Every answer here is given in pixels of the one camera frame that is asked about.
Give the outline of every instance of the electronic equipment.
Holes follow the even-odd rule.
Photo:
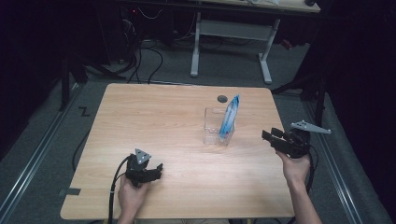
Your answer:
[[[262,131],[262,139],[271,143],[271,147],[283,152],[293,159],[308,154],[311,148],[310,133],[331,133],[330,130],[319,128],[304,120],[292,123],[288,133],[272,128],[271,132]]]
[[[148,183],[160,179],[163,164],[161,163],[157,166],[157,169],[147,170],[146,167],[149,164],[151,156],[138,148],[135,149],[135,152],[136,155],[131,154],[129,157],[125,172],[125,176],[131,180],[132,184],[138,187],[141,183]]]

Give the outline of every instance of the wrist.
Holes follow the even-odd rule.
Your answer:
[[[295,192],[306,192],[304,181],[288,181],[288,187],[290,190]]]
[[[121,213],[118,224],[133,224],[135,213]]]

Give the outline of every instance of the metal bracket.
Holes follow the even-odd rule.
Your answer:
[[[137,163],[139,165],[145,163],[145,161],[148,161],[151,158],[147,152],[144,152],[139,148],[136,148],[134,151],[136,152]]]
[[[311,133],[328,133],[328,134],[332,133],[332,131],[330,129],[326,130],[326,129],[320,128],[313,124],[307,123],[304,120],[297,122],[297,123],[292,123],[290,126],[293,128],[311,132]]]

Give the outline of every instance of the metal rail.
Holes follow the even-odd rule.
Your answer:
[[[72,88],[72,98],[69,102],[68,106],[64,109],[64,111],[59,111],[56,115],[55,119],[47,129],[40,143],[38,144],[35,153],[32,158],[28,161],[27,165],[21,172],[18,180],[16,181],[14,187],[9,192],[6,199],[3,201],[0,207],[0,223],[7,223],[9,218],[11,217],[15,207],[20,201],[23,193],[26,191],[30,182],[32,181],[35,173],[37,172],[41,162],[44,160],[47,152],[50,149],[50,143],[53,139],[53,136],[58,131],[62,121],[64,120],[64,116],[67,114],[71,104],[80,94],[82,87],[78,84],[75,84]]]
[[[303,102],[303,106],[310,119],[315,120],[314,108],[308,102]],[[332,182],[334,183],[335,189],[337,190],[338,196],[340,197],[341,204],[344,206],[346,211],[346,216],[349,219],[349,223],[361,224],[361,215],[353,202],[352,195],[350,194],[349,188],[341,175],[340,170],[332,156],[332,151],[330,150],[329,144],[323,133],[315,133],[318,137],[321,148],[323,149],[323,157],[329,169]]]

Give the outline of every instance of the wooden table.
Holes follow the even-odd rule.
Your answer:
[[[207,107],[240,95],[236,131],[227,147],[205,145]],[[65,219],[107,218],[112,178],[135,148],[163,163],[138,218],[292,217],[282,162],[262,130],[283,130],[264,88],[110,84],[61,211]],[[120,214],[117,194],[114,217]]]

